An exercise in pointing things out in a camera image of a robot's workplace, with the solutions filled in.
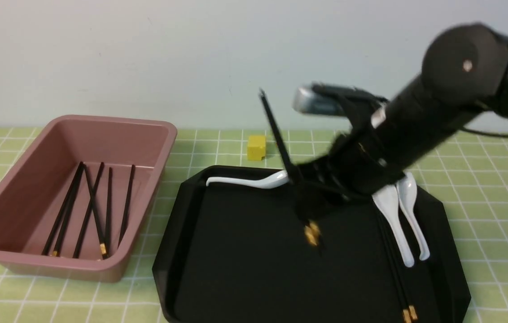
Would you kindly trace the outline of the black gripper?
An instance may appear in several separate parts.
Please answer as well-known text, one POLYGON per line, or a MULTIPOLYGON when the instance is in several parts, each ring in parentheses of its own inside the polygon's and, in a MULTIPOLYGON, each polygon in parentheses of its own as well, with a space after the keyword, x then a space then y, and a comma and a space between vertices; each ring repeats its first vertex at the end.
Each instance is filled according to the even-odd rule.
POLYGON ((346 200, 365 200, 402 177, 409 166, 405 131, 409 98, 396 97, 373 108, 370 102, 334 98, 342 105, 352 130, 336 137, 327 153, 297 164, 309 200, 310 219, 346 200))

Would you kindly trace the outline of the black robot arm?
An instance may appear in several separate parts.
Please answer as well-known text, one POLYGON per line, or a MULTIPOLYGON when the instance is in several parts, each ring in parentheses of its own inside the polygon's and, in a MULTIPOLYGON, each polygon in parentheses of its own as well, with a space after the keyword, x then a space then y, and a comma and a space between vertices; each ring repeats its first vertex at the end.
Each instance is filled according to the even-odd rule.
POLYGON ((420 73, 391 100, 314 83, 299 90, 294 105, 319 112, 332 107, 352 125, 328 153, 296 165, 294 210, 306 222, 394 184, 483 112, 508 119, 508 36, 484 24, 451 27, 433 40, 420 73))

